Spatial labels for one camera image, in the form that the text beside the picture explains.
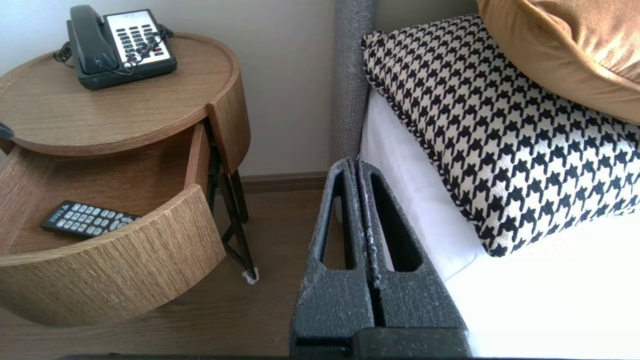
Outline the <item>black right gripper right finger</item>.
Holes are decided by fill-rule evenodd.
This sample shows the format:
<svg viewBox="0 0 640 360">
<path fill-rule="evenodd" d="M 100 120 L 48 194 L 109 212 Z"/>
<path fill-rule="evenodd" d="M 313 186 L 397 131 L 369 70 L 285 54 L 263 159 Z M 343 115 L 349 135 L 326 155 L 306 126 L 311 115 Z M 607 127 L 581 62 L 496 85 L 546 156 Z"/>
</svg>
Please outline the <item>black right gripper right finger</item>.
<svg viewBox="0 0 640 360">
<path fill-rule="evenodd" d="M 466 346 L 466 323 L 386 178 L 363 160 L 356 178 L 382 340 L 400 346 Z"/>
</svg>

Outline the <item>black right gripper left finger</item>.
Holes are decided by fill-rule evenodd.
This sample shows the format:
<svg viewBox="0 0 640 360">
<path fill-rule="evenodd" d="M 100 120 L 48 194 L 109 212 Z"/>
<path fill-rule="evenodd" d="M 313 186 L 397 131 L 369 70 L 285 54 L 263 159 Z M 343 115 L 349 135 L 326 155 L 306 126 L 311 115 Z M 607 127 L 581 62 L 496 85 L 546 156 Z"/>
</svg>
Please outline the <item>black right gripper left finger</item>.
<svg viewBox="0 0 640 360">
<path fill-rule="evenodd" d="M 345 269 L 325 264 L 334 201 L 340 199 Z M 346 157 L 329 169 L 311 237 L 301 287 L 289 328 L 291 358 L 352 358 L 353 339 L 372 328 L 368 256 L 354 162 Z"/>
</svg>

